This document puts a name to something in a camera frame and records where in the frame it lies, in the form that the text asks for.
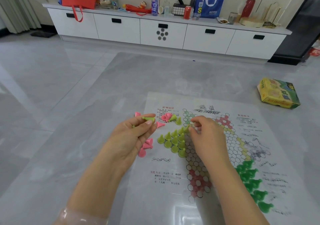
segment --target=blue tote bag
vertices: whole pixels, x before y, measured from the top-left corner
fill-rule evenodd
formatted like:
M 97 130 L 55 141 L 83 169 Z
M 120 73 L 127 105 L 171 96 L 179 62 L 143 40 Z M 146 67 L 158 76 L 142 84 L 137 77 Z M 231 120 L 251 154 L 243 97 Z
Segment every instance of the blue tote bag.
M 195 0 L 194 12 L 201 18 L 215 19 L 219 17 L 223 0 Z

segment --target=black drawer handle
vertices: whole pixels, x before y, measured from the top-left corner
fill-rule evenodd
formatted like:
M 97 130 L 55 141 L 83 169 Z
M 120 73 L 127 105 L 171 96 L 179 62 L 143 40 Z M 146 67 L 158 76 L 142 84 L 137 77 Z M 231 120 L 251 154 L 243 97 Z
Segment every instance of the black drawer handle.
M 158 24 L 158 27 L 159 27 L 159 28 L 167 29 L 167 28 L 168 28 L 168 25 L 166 25 L 166 24 Z
M 68 18 L 74 18 L 75 17 L 75 15 L 73 13 L 66 13 L 66 16 Z
M 256 34 L 253 38 L 256 39 L 256 40 L 263 40 L 264 39 L 264 35 Z
M 111 18 L 111 20 L 113 23 L 121 24 L 121 19 L 119 19 L 119 18 Z
M 214 33 L 216 33 L 216 30 L 215 30 L 215 29 L 206 29 L 206 30 L 205 30 L 205 33 L 207 33 L 207 34 L 214 34 Z

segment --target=drawer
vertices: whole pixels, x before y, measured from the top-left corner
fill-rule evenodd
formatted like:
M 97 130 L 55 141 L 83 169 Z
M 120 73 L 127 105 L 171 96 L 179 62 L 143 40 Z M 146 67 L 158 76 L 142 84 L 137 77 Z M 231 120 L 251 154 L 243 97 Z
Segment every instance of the drawer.
M 140 44 L 140 19 L 94 14 L 99 39 Z
M 79 23 L 73 18 L 74 14 L 71 10 L 48 9 L 48 11 L 58 34 L 98 39 L 93 13 L 84 12 L 83 21 Z M 76 13 L 78 19 L 81 19 L 81 13 Z
M 270 59 L 286 35 L 236 30 L 227 55 Z
M 183 49 L 226 54 L 235 31 L 235 29 L 188 24 Z
M 183 48 L 187 24 L 140 19 L 141 44 Z

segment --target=game board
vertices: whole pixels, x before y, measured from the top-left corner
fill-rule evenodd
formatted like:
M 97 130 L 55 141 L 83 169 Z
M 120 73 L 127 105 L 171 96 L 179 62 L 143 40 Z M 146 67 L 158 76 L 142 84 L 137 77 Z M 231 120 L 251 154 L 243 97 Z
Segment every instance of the game board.
M 264 199 L 256 201 L 270 224 L 319 221 L 317 205 L 256 106 L 149 92 L 144 113 L 156 113 L 156 121 L 163 122 L 161 116 L 166 112 L 181 117 L 183 126 L 204 115 L 224 129 L 232 165 L 253 162 L 249 168 L 257 171 L 253 182 L 262 182 L 257 189 L 249 180 L 244 183 L 255 199 L 267 191 Z M 210 175 L 188 134 L 185 158 L 156 142 L 161 134 L 182 125 L 169 122 L 157 129 L 152 135 L 154 148 L 134 162 L 120 224 L 224 224 Z

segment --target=red soda can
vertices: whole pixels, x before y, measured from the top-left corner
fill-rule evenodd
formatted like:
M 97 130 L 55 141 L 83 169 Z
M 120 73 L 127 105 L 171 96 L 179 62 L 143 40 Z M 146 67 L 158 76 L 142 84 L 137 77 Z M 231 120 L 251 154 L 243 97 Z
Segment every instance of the red soda can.
M 191 7 L 190 6 L 186 6 L 186 8 L 184 9 L 184 15 L 183 18 L 185 20 L 189 20 L 190 19 L 190 14 L 191 14 Z

